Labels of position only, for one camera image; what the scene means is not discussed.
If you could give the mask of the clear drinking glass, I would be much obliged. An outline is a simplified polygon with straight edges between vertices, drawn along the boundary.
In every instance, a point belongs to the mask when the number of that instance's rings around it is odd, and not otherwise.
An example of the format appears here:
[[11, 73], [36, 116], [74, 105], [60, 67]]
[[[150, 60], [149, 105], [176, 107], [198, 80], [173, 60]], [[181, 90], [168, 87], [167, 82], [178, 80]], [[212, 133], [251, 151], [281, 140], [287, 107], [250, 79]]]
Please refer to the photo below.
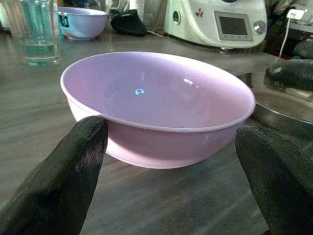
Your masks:
[[58, 0], [0, 0], [21, 60], [32, 66], [61, 59]]

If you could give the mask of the lilac plastic bowl with label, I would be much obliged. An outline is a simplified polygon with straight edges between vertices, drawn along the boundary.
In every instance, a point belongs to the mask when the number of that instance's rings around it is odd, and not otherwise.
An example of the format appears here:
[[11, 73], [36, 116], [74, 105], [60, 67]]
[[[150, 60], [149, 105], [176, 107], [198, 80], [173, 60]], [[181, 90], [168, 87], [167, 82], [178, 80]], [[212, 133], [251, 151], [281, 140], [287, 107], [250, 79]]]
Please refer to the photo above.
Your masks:
[[58, 16], [62, 34], [72, 40], [94, 39], [109, 19], [105, 11], [79, 7], [58, 7]]

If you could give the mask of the black curved object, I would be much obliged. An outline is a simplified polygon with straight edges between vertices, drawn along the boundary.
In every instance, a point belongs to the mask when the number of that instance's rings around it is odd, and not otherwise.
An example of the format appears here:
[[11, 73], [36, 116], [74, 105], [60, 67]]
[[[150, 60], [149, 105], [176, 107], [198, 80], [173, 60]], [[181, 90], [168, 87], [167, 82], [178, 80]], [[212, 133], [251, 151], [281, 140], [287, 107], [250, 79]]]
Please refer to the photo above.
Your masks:
[[111, 26], [118, 33], [129, 36], [144, 36], [147, 29], [138, 16], [136, 9], [119, 12], [110, 10]]

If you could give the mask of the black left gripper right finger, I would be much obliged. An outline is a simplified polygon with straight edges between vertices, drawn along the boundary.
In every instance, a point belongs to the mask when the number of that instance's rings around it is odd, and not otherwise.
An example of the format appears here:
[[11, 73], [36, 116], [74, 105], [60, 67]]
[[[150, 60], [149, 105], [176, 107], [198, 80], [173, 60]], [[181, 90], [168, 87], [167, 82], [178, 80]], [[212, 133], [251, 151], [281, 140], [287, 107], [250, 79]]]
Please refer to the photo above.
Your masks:
[[313, 160], [254, 126], [236, 131], [237, 157], [272, 235], [313, 235]]

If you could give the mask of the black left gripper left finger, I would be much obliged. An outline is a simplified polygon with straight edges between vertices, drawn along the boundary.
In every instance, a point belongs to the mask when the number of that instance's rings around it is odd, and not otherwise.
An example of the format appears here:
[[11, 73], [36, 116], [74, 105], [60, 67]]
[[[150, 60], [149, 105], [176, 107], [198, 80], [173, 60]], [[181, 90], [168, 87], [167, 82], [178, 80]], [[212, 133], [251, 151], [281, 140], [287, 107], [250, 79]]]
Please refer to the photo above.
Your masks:
[[80, 235], [107, 144], [104, 118], [77, 122], [0, 210], [0, 235]]

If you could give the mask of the black sink faucet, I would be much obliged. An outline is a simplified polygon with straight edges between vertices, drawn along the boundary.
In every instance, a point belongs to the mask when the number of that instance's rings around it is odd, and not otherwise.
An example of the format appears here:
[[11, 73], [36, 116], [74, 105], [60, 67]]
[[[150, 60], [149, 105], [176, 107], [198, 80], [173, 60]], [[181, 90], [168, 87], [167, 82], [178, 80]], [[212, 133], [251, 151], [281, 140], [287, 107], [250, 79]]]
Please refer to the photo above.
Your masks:
[[287, 87], [313, 92], [313, 59], [277, 61], [267, 67], [266, 76]]

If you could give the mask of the pink plastic bowl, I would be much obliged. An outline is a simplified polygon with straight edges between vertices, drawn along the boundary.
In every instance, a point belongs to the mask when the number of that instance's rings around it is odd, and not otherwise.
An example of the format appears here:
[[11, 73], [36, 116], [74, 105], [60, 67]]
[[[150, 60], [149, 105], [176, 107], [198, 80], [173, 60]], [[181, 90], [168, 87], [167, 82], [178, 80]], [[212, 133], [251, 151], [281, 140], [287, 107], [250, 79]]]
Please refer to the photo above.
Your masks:
[[103, 117], [107, 153], [146, 168], [201, 162], [232, 142], [255, 97], [234, 75], [194, 59], [113, 52], [81, 59], [61, 75], [74, 118]]

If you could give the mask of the white kitchen machine with screen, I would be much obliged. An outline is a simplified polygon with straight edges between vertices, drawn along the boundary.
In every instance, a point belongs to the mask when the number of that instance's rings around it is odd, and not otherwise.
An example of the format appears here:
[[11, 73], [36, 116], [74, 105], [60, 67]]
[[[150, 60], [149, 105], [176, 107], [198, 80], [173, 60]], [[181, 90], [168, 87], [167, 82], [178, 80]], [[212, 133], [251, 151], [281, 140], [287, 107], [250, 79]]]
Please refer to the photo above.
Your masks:
[[167, 0], [164, 30], [205, 46], [255, 47], [267, 32], [265, 0]]

